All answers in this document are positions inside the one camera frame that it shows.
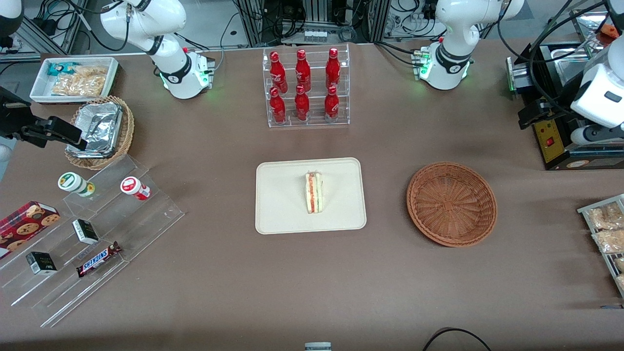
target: white tray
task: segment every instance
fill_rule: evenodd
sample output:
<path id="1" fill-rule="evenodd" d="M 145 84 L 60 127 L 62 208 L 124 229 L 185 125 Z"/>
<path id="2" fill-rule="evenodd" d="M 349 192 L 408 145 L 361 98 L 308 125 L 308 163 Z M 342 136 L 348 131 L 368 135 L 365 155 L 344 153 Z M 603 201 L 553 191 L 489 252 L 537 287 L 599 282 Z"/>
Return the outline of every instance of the white tray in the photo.
<path id="1" fill-rule="evenodd" d="M 323 174 L 324 210 L 308 214 L 305 174 Z M 256 170 L 256 230 L 260 234 L 354 230 L 366 225 L 362 169 L 352 157 L 266 162 Z"/>

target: red cookie box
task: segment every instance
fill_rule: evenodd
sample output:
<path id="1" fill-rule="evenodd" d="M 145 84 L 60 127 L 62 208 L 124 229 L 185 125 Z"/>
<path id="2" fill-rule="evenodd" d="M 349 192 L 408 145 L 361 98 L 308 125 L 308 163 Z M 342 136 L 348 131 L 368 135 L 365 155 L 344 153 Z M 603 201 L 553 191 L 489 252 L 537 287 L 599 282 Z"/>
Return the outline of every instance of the red cookie box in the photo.
<path id="1" fill-rule="evenodd" d="M 0 220 L 0 259 L 61 218 L 55 208 L 30 201 Z"/>

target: sandwich slice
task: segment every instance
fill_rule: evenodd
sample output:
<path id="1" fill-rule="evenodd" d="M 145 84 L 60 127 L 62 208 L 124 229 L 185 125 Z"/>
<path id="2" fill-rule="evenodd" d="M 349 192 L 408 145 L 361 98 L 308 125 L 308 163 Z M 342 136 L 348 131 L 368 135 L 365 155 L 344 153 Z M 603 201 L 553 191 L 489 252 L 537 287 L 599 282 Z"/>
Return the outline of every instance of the sandwich slice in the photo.
<path id="1" fill-rule="evenodd" d="M 306 173 L 306 203 L 309 214 L 323 211 L 323 178 L 319 172 Z"/>

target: acrylic display rack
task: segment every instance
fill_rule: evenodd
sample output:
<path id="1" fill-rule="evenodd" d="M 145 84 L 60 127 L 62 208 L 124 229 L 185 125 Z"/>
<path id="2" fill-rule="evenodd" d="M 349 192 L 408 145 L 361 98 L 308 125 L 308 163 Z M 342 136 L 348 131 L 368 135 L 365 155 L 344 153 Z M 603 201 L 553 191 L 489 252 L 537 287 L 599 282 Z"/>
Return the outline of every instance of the acrylic display rack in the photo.
<path id="1" fill-rule="evenodd" d="M 325 121 L 325 97 L 327 96 L 327 87 L 325 85 L 325 65 L 329 58 L 329 49 L 335 47 L 338 49 L 338 61 L 340 62 L 340 83 L 337 88 L 336 95 L 338 96 L 340 103 L 338 105 L 338 119 L 336 122 L 327 123 Z M 351 109 L 349 105 L 350 78 L 349 78 L 349 46 L 348 45 L 333 45 L 333 46 L 306 46 L 306 57 L 310 63 L 310 70 L 312 76 L 312 89 L 308 92 L 310 99 L 310 118 L 306 122 L 301 122 L 297 119 L 295 110 L 295 87 L 297 86 L 297 79 L 295 76 L 295 66 L 297 65 L 296 49 L 292 47 L 274 47 L 270 49 L 264 49 L 262 59 L 262 73 L 265 83 L 265 100 L 266 100 L 266 115 L 268 117 L 269 127 L 323 127 L 323 126 L 335 126 L 344 125 L 351 122 Z M 269 89 L 273 86 L 271 80 L 271 60 L 269 54 L 272 51 L 276 51 L 280 54 L 280 61 L 286 69 L 286 82 L 288 83 L 288 92 L 282 94 L 286 104 L 286 123 L 277 124 L 271 113 L 271 106 L 269 100 Z"/>
<path id="2" fill-rule="evenodd" d="M 147 200 L 121 193 L 119 184 L 127 176 L 137 177 L 150 187 Z M 58 323 L 184 216 L 154 184 L 147 169 L 130 156 L 121 157 L 89 180 L 95 184 L 90 197 L 65 197 L 56 205 L 61 219 L 53 227 L 0 261 L 4 299 L 11 305 L 32 307 L 41 327 Z M 77 218 L 91 222 L 99 236 L 98 244 L 78 240 L 72 226 Z M 76 267 L 115 241 L 123 251 L 79 278 Z M 50 276 L 33 274 L 26 261 L 31 251 L 49 253 L 58 271 Z"/>
<path id="3" fill-rule="evenodd" d="M 607 200 L 602 200 L 600 202 L 596 202 L 595 204 L 591 204 L 589 206 L 585 206 L 585 207 L 582 207 L 582 208 L 577 210 L 578 213 L 583 215 L 583 218 L 585 219 L 585 222 L 587 223 L 587 226 L 592 231 L 592 238 L 594 239 L 594 241 L 596 239 L 596 233 L 599 232 L 599 229 L 597 229 L 594 226 L 594 223 L 590 220 L 590 218 L 589 218 L 589 210 L 595 209 L 597 207 L 601 207 L 601 206 L 604 206 L 604 205 L 611 204 L 612 202 L 615 202 L 619 206 L 620 211 L 624 214 L 624 204 L 622 203 L 623 200 L 624 200 L 624 194 L 611 197 L 611 198 L 609 198 Z M 617 265 L 615 264 L 615 260 L 617 260 L 620 257 L 624 256 L 623 253 L 620 253 L 620 254 L 605 254 L 605 253 L 603 253 L 600 250 L 600 248 L 598 248 L 598 251 L 600 251 L 600 253 L 602 254 L 602 257 L 605 259 L 605 262 L 607 263 L 607 267 L 609 269 L 609 272 L 611 273 L 611 276 L 613 277 L 614 281 L 615 281 L 615 277 L 617 277 L 620 274 L 624 274 L 624 272 L 620 272 L 620 270 L 618 269 Z M 624 289 L 622 289 L 622 287 L 620 287 L 620 285 L 617 284 L 617 282 L 615 283 L 615 285 L 618 287 L 618 290 L 620 291 L 620 296 L 622 298 L 624 298 Z"/>

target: coca-cola bottle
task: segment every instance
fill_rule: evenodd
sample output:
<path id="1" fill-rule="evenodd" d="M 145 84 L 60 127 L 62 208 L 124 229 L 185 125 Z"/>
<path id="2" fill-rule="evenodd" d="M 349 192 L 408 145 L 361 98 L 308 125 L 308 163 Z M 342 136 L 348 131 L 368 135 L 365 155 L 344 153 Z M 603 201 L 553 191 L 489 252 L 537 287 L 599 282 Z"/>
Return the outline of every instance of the coca-cola bottle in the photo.
<path id="1" fill-rule="evenodd" d="M 305 122 L 310 117 L 310 99 L 306 94 L 306 89 L 302 84 L 297 86 L 297 96 L 295 96 L 295 106 L 297 108 L 297 118 Z"/>
<path id="2" fill-rule="evenodd" d="M 338 119 L 339 103 L 340 100 L 336 96 L 336 86 L 330 86 L 325 97 L 325 121 L 327 123 L 334 123 Z"/>
<path id="3" fill-rule="evenodd" d="M 280 93 L 286 94 L 288 91 L 288 83 L 286 83 L 286 70 L 280 62 L 280 55 L 273 51 L 271 57 L 271 80 L 273 85 L 280 90 Z"/>
<path id="4" fill-rule="evenodd" d="M 297 84 L 303 85 L 306 92 L 312 89 L 312 76 L 310 74 L 310 63 L 306 59 L 305 50 L 297 50 L 297 66 L 295 66 L 297 74 Z"/>
<path id="5" fill-rule="evenodd" d="M 325 66 L 325 85 L 327 89 L 332 85 L 338 86 L 340 83 L 340 62 L 338 62 L 338 49 L 332 47 L 329 49 L 329 59 Z"/>
<path id="6" fill-rule="evenodd" d="M 271 87 L 271 89 L 269 89 L 269 93 L 271 94 L 269 105 L 271 105 L 271 114 L 273 115 L 275 123 L 286 123 L 286 105 L 280 96 L 280 92 L 276 87 Z"/>

